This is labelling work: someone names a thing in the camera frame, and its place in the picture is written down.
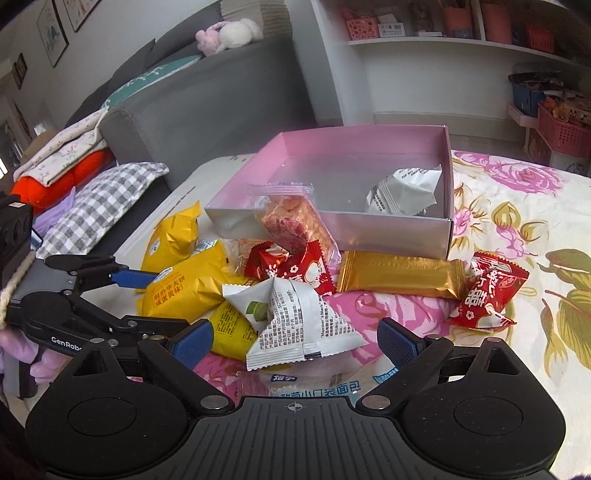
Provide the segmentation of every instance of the rope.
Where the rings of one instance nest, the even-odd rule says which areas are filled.
[[[25,273],[27,273],[33,264],[33,260],[35,260],[35,251],[31,250],[18,266],[16,272],[13,273],[10,280],[8,280],[6,288],[2,290],[2,293],[0,293],[0,329],[6,328],[6,313],[8,311],[8,303],[10,302],[12,294],[17,289],[18,284],[25,276]]]

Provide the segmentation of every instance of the yellow snack package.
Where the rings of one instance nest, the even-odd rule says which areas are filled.
[[[246,363],[246,354],[257,335],[245,316],[225,301],[209,321],[213,325],[212,352]]]
[[[182,212],[160,220],[148,242],[140,270],[162,272],[188,258],[195,250],[199,215],[201,205],[197,202]]]
[[[146,287],[139,315],[199,318],[223,302],[222,285],[251,285],[256,281],[233,273],[221,242],[197,255],[162,270]]]

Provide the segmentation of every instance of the stuffed toy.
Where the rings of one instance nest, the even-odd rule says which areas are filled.
[[[199,30],[195,34],[197,48],[206,57],[220,53],[228,48],[237,48],[254,41],[261,41],[261,27],[248,18],[237,22],[218,22],[206,31]]]

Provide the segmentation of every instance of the snack wrapper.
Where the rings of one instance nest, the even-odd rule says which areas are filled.
[[[302,281],[311,285],[320,296],[336,292],[318,240],[308,242],[306,249],[299,255],[290,255],[273,242],[256,245],[248,257],[244,275],[258,280],[279,277]]]
[[[181,318],[192,322],[223,302],[222,285],[251,285],[233,273],[221,242],[181,263],[165,268],[146,287],[139,315]]]
[[[367,344],[307,283],[274,277],[248,288],[224,285],[223,294],[261,332],[246,354],[248,370],[330,356]]]
[[[140,270],[162,272],[188,258],[197,242],[199,215],[201,205],[197,202],[182,212],[160,220],[150,237]]]
[[[435,188],[441,165],[435,170],[401,168],[380,181],[367,195],[366,212],[384,215],[416,215],[435,205]]]
[[[530,274],[504,258],[478,252],[472,258],[470,276],[466,297],[447,321],[487,332],[500,332],[515,325],[501,312]]]
[[[355,403],[379,384],[398,372],[387,356],[359,367],[359,362],[340,353],[319,358],[312,364],[287,365],[286,368],[238,372],[238,397],[349,397]]]
[[[461,260],[345,252],[337,291],[370,290],[460,300],[465,292]]]
[[[312,204],[313,191],[310,186],[278,183],[249,185],[247,189],[256,219],[277,245],[291,255],[298,255],[308,242],[318,240],[326,264],[336,268],[340,264],[340,252]]]
[[[212,352],[246,363],[256,332],[244,315],[224,301],[209,318],[213,325]]]

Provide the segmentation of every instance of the pink cardboard box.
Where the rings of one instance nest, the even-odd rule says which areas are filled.
[[[364,213],[371,188],[399,168],[442,174],[424,216]],[[249,183],[302,182],[341,250],[447,258],[453,232],[453,169],[447,127],[360,125],[277,135],[205,208],[223,238],[268,238],[252,214]]]

